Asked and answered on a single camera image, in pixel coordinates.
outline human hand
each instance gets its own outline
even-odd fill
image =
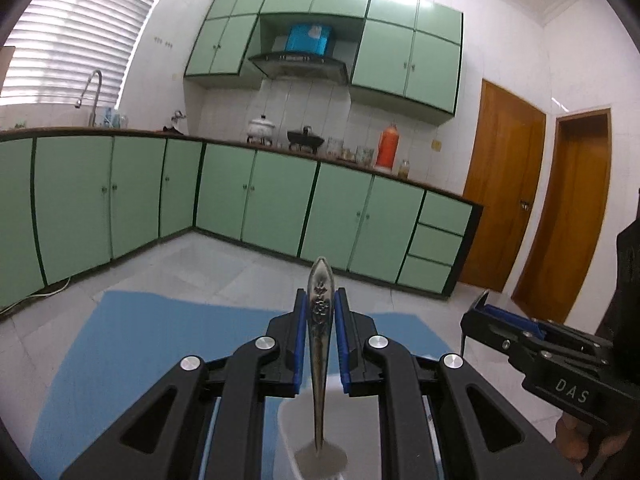
[[[575,465],[578,473],[582,472],[582,460],[589,453],[587,437],[580,434],[578,425],[580,421],[567,413],[556,423],[556,438],[554,444],[566,459]],[[631,431],[618,436],[608,436],[600,444],[600,455],[609,457],[625,447]]]

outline blue mat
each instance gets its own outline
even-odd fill
[[[263,335],[269,320],[279,314],[169,300],[143,292],[105,293],[49,389],[31,443],[31,465],[43,480],[58,480],[64,469],[181,357],[195,354],[209,361],[230,355],[241,344]],[[416,355],[437,358],[449,351],[415,316],[372,317],[380,333],[403,343]],[[329,373],[338,373],[335,344]],[[303,386],[308,362],[304,374]],[[266,404],[263,480],[273,477],[280,402],[269,398]]]

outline blue gripper pad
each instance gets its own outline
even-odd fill
[[[338,291],[334,294],[335,339],[338,343],[338,363],[340,365],[340,379],[342,390],[348,394],[351,389],[351,375],[349,373],[349,346],[347,345],[347,332],[344,328],[344,312]]]
[[[303,298],[302,312],[298,319],[296,332],[296,350],[294,352],[293,383],[296,385],[296,393],[300,393],[302,386],[302,368],[305,362],[305,332],[306,332],[306,293]]]
[[[546,337],[546,332],[540,329],[535,321],[527,319],[526,317],[512,314],[511,312],[489,304],[485,304],[480,310],[484,310],[489,316],[500,319],[523,332],[531,332],[538,339],[544,340]]]

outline range hood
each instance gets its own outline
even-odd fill
[[[349,76],[343,61],[311,52],[283,50],[249,58],[269,79],[324,79],[347,85]]]

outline orange bottle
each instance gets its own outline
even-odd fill
[[[378,158],[376,159],[375,169],[384,171],[385,173],[391,173],[391,169],[394,166],[394,159],[396,158],[396,149],[398,148],[398,130],[395,124],[391,124],[380,135],[380,141],[378,142]]]

